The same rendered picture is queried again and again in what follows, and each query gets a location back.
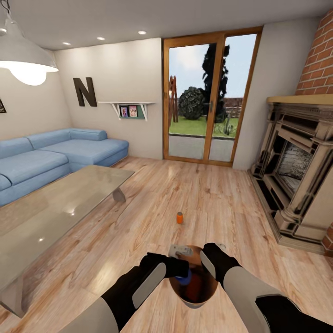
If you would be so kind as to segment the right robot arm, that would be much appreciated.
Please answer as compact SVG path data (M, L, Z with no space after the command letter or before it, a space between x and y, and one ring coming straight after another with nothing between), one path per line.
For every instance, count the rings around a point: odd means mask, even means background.
M204 273L220 282L249 333L333 333L333 326L304 314L277 288L264 283L222 243L207 243L200 251Z

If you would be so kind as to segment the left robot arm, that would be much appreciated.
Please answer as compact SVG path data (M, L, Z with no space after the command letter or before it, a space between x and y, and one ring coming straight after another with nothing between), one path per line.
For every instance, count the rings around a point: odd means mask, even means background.
M168 257L148 252L139 266L123 274L99 299L57 333L119 333L163 278L188 277L190 247L172 244Z

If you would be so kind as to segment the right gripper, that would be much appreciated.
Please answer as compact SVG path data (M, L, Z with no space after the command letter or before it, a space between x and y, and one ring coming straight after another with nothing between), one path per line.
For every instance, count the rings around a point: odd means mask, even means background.
M208 273L209 272L209 270L204 266L203 262L202 262L202 267L203 267L204 273Z

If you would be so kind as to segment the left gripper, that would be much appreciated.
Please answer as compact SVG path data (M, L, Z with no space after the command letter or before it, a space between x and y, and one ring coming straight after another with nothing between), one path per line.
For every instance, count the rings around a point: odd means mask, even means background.
M180 276L183 278L188 277L189 268L188 268L187 260L181 260L181 259L177 259L174 257L168 257L168 259L170 259L173 264L173 271L172 271L170 277L174 277L174 276Z

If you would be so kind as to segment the trash can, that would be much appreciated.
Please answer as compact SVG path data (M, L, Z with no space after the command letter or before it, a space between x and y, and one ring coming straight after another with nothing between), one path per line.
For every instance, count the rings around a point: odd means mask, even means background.
M181 286L174 277L168 277L168 279L173 291L183 301L183 303L192 309L197 309L203 306L207 301L209 301L213 297L213 295L217 290L219 282L215 280L215 278L211 275L210 272L204 273L203 271L202 262L200 259L200 251L203 248L195 245L187 245L187 247L190 247L193 250L192 256L185 256L180 254L177 254L177 256L178 259L188 261L188 268L190 269L191 274L196 273L201 275L201 277L203 278L203 288L200 294L200 300L197 303L186 302L182 298L182 296L184 296L187 286Z

